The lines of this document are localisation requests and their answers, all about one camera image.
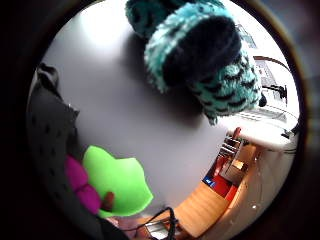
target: pink cloth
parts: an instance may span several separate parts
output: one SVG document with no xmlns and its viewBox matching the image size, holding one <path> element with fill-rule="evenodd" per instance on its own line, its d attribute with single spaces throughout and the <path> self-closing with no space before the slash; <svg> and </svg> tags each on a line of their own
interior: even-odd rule
<svg viewBox="0 0 320 240">
<path fill-rule="evenodd" d="M 88 184 L 88 174 L 82 165 L 71 156 L 67 156 L 65 173 L 69 179 L 72 190 L 80 202 L 93 214 L 97 214 L 101 200 L 97 191 Z"/>
</svg>

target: black cable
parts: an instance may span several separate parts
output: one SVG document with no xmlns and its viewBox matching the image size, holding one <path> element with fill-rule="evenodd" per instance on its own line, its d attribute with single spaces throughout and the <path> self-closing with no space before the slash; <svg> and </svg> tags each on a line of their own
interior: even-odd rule
<svg viewBox="0 0 320 240">
<path fill-rule="evenodd" d="M 154 220 L 156 217 L 158 217 L 159 215 L 161 215 L 162 213 L 169 211 L 170 212 L 170 217 L 169 217 L 169 223 L 170 223 L 170 227 L 169 227 L 169 231 L 168 231 L 168 236 L 166 238 L 166 240 L 174 240 L 174 235 L 175 235 L 175 228 L 176 228 L 176 223 L 178 222 L 178 220 L 175 218 L 175 214 L 174 214 L 174 210 L 171 207 L 166 207 L 165 209 L 159 211 L 157 214 L 155 214 L 152 218 L 150 218 L 148 221 L 146 221 L 145 223 L 142 223 L 140 225 L 138 225 L 135 228 L 129 228 L 129 229 L 120 229 L 124 232 L 130 232 L 130 231 L 136 231 L 135 235 L 137 234 L 137 230 L 144 227 L 146 224 L 150 223 L 152 220 Z"/>
<path fill-rule="evenodd" d="M 268 104 L 267 104 L 266 106 L 271 107 L 271 108 L 278 109 L 278 110 L 280 110 L 280 111 L 283 111 L 281 114 L 283 114 L 283 113 L 288 113 L 288 114 L 290 114 L 292 117 L 294 117 L 295 119 L 298 120 L 298 117 L 296 117 L 295 115 L 293 115 L 292 113 L 290 113 L 290 112 L 288 112 L 288 111 L 286 111 L 286 110 L 284 110 L 284 109 L 281 109 L 281 108 L 278 108 L 278 107 L 274 107 L 274 106 L 271 106 L 271 105 L 268 105 Z"/>
</svg>

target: green plush toy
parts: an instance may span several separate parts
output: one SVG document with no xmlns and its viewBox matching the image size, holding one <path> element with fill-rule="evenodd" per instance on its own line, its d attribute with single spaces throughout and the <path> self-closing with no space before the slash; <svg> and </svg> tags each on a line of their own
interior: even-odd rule
<svg viewBox="0 0 320 240">
<path fill-rule="evenodd" d="M 149 82 L 161 93 L 186 86 L 210 124 L 258 105 L 261 80 L 233 17 L 218 0 L 129 0 L 126 15 L 148 39 Z"/>
<path fill-rule="evenodd" d="M 100 199 L 114 194 L 111 211 L 99 209 L 102 218 L 131 216 L 141 212 L 153 199 L 142 166 L 135 158 L 115 159 L 104 149 L 90 146 L 83 158 L 88 183 Z"/>
</svg>

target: wooden floor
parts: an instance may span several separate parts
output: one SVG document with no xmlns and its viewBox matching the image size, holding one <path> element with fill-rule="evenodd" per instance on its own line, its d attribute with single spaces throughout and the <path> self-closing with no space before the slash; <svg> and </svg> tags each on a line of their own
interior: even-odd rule
<svg viewBox="0 0 320 240">
<path fill-rule="evenodd" d="M 222 216 L 229 203 L 205 183 L 200 182 L 198 187 L 174 211 L 180 226 L 196 238 Z M 154 221 L 168 217 L 169 213 L 165 212 Z M 139 222 L 144 223 L 146 220 L 147 218 L 139 219 Z"/>
</svg>

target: lime green fabric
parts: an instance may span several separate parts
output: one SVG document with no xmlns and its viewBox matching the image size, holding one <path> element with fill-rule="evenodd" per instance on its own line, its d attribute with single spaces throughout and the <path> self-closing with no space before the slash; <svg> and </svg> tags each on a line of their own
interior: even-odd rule
<svg viewBox="0 0 320 240">
<path fill-rule="evenodd" d="M 143 168 L 135 158 L 115 159 L 104 149 L 90 146 L 84 154 L 83 166 L 89 175 L 89 184 L 101 199 L 107 192 L 115 194 L 112 212 L 100 209 L 100 217 L 134 215 L 153 199 Z"/>
</svg>

